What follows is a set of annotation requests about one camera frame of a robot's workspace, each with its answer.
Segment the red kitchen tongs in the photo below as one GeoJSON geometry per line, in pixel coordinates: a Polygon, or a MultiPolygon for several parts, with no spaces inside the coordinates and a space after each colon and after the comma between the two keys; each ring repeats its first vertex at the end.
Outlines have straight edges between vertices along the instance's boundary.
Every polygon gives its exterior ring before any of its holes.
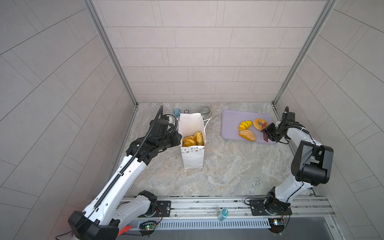
{"type": "Polygon", "coordinates": [[[267,133],[266,133],[266,128],[267,127],[268,127],[268,123],[267,122],[263,123],[263,125],[262,125],[262,128],[263,128],[263,130],[262,130],[263,138],[264,138],[264,141],[268,143],[269,141],[268,141],[268,136],[267,136],[267,133]]]}

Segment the braided yellow fake bread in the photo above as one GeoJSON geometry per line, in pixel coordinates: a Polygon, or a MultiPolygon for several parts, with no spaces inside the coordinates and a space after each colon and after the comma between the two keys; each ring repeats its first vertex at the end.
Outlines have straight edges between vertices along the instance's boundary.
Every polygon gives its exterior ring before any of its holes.
{"type": "Polygon", "coordinates": [[[204,138],[201,132],[196,132],[194,134],[194,140],[197,146],[204,146],[204,138]]]}

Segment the ridged yellow fake bread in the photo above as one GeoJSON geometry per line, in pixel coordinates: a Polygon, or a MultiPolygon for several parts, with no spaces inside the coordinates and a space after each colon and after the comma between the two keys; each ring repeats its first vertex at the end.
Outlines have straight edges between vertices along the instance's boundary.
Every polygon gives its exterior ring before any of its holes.
{"type": "Polygon", "coordinates": [[[195,140],[188,139],[185,142],[183,142],[183,147],[191,147],[191,146],[196,146],[195,140]]]}

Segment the small yellow fake bread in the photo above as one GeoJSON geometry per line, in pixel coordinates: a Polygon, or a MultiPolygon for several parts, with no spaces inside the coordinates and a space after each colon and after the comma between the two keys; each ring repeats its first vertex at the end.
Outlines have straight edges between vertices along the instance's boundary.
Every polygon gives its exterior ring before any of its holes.
{"type": "Polygon", "coordinates": [[[239,131],[247,130],[253,125],[252,121],[243,121],[239,125],[239,131]]]}

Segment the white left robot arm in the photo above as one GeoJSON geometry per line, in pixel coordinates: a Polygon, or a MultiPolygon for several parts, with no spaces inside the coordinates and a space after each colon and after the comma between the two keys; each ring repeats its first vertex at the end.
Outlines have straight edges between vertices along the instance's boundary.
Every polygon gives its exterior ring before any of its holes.
{"type": "Polygon", "coordinates": [[[137,217],[155,212],[157,197],[141,192],[132,201],[121,201],[135,179],[150,161],[168,148],[179,146],[181,134],[139,138],[131,143],[127,155],[103,190],[83,211],[75,211],[68,219],[73,240],[115,240],[126,232],[137,217]]]}

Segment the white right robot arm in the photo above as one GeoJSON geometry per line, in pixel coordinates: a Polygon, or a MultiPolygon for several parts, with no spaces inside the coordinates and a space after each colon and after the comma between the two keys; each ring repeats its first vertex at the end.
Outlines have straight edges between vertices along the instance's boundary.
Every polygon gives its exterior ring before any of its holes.
{"type": "Polygon", "coordinates": [[[310,132],[297,122],[282,121],[270,124],[262,130],[264,138],[278,142],[282,138],[297,146],[291,164],[291,175],[264,198],[250,198],[246,205],[253,216],[291,215],[290,206],[303,191],[326,184],[331,176],[334,150],[315,141],[310,132]]]}

